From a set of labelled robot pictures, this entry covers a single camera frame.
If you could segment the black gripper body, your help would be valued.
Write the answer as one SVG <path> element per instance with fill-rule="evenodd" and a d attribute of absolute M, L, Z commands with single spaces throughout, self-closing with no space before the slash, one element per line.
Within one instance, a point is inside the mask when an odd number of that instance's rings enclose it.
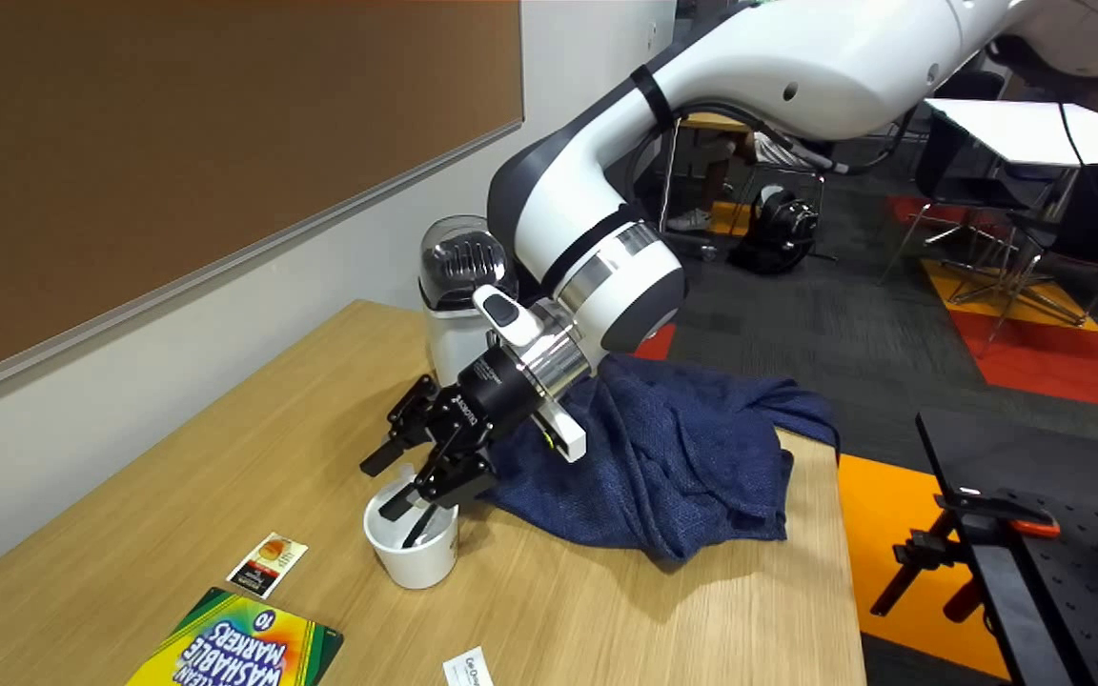
<path fill-rule="evenodd" d="M 432 457 L 437 452 L 484 452 L 534 407 L 534 386 L 517 375 L 515 357 L 500 346 L 469 363 L 455 386 L 437 386 L 425 375 L 390 410 L 393 424 L 425 424 Z"/>

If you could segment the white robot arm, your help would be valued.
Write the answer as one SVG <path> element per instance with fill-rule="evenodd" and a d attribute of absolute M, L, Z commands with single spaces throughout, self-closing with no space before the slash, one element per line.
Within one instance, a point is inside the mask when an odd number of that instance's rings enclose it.
<path fill-rule="evenodd" d="M 382 512 L 484 497 L 493 441 L 517 424 L 538 424 L 567 460 L 587 452 L 563 393 L 620 334 L 669 325 L 684 286 L 678 255 L 609 179 L 620 158 L 694 114 L 721 114 L 829 172 L 836 141 L 901 121 L 1039 3 L 737 0 L 517 149 L 490 182 L 490 228 L 521 281 L 478 286 L 490 346 L 445 386 L 416 382 L 390 410 L 390 438 L 364 470 L 378 478 L 411 447 L 429 460 Z"/>

